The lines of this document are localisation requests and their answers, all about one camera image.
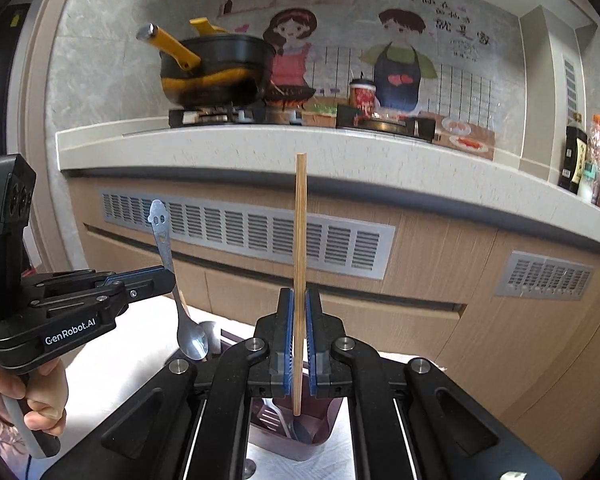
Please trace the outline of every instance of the chopstick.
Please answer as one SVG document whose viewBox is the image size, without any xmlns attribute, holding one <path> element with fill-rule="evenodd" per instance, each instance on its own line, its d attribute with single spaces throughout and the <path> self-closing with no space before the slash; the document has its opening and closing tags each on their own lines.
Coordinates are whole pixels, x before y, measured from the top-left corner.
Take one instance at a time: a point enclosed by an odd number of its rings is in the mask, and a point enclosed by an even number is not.
<svg viewBox="0 0 600 480">
<path fill-rule="evenodd" d="M 304 292 L 306 290 L 306 153 L 296 154 L 296 211 L 294 214 L 294 415 L 300 415 L 302 401 L 302 354 L 306 332 Z"/>
</svg>

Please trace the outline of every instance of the screw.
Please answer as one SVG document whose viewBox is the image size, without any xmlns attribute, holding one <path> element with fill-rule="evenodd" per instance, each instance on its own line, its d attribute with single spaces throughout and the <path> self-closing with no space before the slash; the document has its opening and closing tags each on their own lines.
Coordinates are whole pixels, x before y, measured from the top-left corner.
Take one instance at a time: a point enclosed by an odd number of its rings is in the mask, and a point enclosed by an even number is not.
<svg viewBox="0 0 600 480">
<path fill-rule="evenodd" d="M 169 363 L 169 371 L 172 374 L 180 375 L 189 369 L 189 363 L 184 359 L 174 359 Z"/>
<path fill-rule="evenodd" d="M 335 345 L 337 349 L 347 351 L 351 350 L 356 345 L 356 342 L 350 337 L 339 337 L 336 339 Z"/>
<path fill-rule="evenodd" d="M 418 357 L 417 359 L 411 361 L 411 369 L 417 374 L 426 374 L 429 370 L 431 370 L 431 365 L 426 359 Z"/>
<path fill-rule="evenodd" d="M 257 352 L 264 348 L 264 341 L 259 337 L 252 337 L 251 339 L 247 339 L 247 341 L 244 342 L 244 345 L 249 352 Z"/>
</svg>

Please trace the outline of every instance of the human hand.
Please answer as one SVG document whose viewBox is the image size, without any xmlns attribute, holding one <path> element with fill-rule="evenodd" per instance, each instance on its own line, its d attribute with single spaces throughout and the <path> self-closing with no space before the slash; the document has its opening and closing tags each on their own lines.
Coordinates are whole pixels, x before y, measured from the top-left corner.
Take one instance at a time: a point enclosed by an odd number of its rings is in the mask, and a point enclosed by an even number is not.
<svg viewBox="0 0 600 480">
<path fill-rule="evenodd" d="M 66 424 L 66 378 L 64 366 L 59 358 L 43 364 L 31 375 L 29 386 L 26 388 L 17 376 L 0 368 L 0 418 L 11 422 L 2 402 L 2 395 L 13 399 L 27 396 L 27 404 L 33 410 L 24 416 L 24 422 L 32 430 L 42 430 L 45 433 L 59 436 Z M 44 382 L 54 384 L 52 392 L 44 392 Z"/>
</svg>

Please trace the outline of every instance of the cartoon girl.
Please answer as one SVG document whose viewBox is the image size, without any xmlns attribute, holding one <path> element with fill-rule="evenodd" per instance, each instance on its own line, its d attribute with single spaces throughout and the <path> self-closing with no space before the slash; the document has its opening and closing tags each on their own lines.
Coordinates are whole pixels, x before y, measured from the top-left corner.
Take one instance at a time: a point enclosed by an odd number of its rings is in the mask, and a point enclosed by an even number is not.
<svg viewBox="0 0 600 480">
<path fill-rule="evenodd" d="M 280 86 L 308 86 L 304 80 L 306 59 L 311 43 L 303 41 L 318 26 L 314 13 L 307 9 L 285 9 L 277 13 L 264 31 L 262 38 L 273 45 L 271 81 Z"/>
</svg>

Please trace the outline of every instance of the vent grille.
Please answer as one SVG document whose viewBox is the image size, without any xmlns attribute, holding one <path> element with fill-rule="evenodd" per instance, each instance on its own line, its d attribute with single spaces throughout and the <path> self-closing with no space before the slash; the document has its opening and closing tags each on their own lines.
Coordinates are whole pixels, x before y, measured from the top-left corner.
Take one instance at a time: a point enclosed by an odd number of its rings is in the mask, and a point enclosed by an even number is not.
<svg viewBox="0 0 600 480">
<path fill-rule="evenodd" d="M 294 212 L 287 209 L 129 190 L 104 190 L 106 222 L 151 232 L 151 202 L 158 198 L 171 216 L 171 237 L 219 251 L 293 264 Z M 307 266 L 381 280 L 395 227 L 333 216 L 308 214 Z"/>
<path fill-rule="evenodd" d="M 572 120 L 573 114 L 578 111 L 578 88 L 574 65 L 566 59 L 564 60 L 564 75 L 567 84 L 567 118 Z"/>
<path fill-rule="evenodd" d="M 579 300 L 593 275 L 593 267 L 541 254 L 513 251 L 496 296 Z"/>
</svg>

